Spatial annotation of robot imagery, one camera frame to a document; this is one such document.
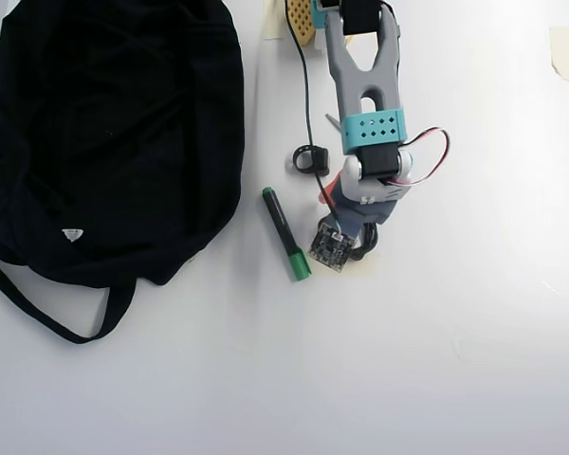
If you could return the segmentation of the navy gripper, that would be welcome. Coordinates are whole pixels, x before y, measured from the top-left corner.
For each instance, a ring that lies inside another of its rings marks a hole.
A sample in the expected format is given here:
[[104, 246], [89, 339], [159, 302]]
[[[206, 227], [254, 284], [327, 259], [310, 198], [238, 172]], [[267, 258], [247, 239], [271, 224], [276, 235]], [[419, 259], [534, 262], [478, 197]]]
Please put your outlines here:
[[341, 230], [346, 235], [359, 235], [366, 224], [383, 225], [395, 209], [396, 201], [388, 201], [362, 205], [356, 201], [342, 199], [337, 202], [337, 187], [340, 176], [325, 184], [319, 181], [319, 202], [324, 205], [335, 207]]

